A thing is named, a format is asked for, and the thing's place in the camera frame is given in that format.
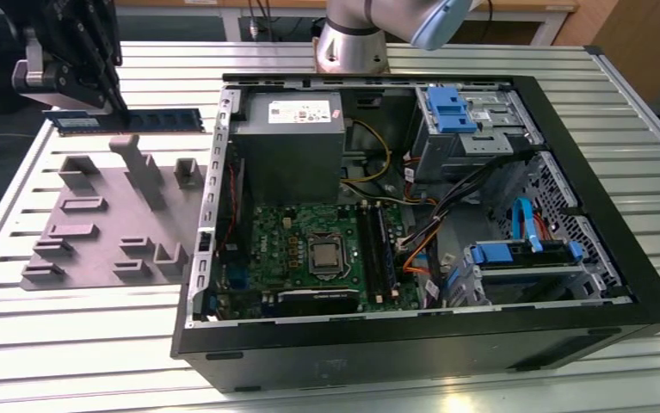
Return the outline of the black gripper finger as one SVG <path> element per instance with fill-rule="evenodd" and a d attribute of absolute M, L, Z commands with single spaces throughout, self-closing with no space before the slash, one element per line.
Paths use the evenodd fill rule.
<path fill-rule="evenodd" d="M 121 65 L 121 57 L 117 51 L 98 50 L 100 69 L 97 74 L 100 88 L 110 105 L 108 117 L 112 124 L 124 130 L 128 127 L 128 106 L 120 93 L 120 78 L 116 68 Z"/>

